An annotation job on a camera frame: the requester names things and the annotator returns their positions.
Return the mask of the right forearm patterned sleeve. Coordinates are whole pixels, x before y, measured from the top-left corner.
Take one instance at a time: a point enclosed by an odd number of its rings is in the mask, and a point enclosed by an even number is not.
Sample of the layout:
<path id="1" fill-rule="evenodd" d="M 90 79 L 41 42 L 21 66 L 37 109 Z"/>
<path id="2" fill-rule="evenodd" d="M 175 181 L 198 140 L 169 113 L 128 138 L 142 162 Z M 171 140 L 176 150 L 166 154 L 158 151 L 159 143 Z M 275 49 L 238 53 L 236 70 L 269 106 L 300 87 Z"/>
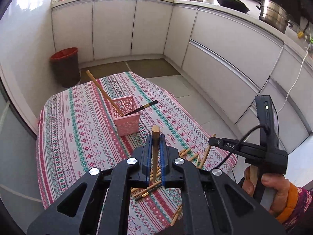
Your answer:
<path id="1" fill-rule="evenodd" d="M 286 207 L 276 219 L 284 226 L 286 234 L 313 235 L 312 190 L 290 183 Z"/>

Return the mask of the right hand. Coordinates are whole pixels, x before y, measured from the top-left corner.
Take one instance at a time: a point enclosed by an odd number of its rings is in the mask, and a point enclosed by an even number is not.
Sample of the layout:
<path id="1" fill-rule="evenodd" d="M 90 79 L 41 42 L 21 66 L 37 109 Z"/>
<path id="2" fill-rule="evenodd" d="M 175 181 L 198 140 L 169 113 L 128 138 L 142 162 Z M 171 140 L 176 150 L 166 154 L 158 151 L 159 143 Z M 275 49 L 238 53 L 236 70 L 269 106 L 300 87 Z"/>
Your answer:
<path id="1" fill-rule="evenodd" d="M 244 183 L 242 189 L 250 196 L 253 196 L 254 185 L 250 181 L 250 167 L 246 168 L 244 172 Z M 272 188 L 276 191 L 273 203 L 269 210 L 270 214 L 278 216 L 283 212 L 288 200 L 288 193 L 290 189 L 290 181 L 282 174 L 263 174 L 262 184 L 267 188 Z"/>

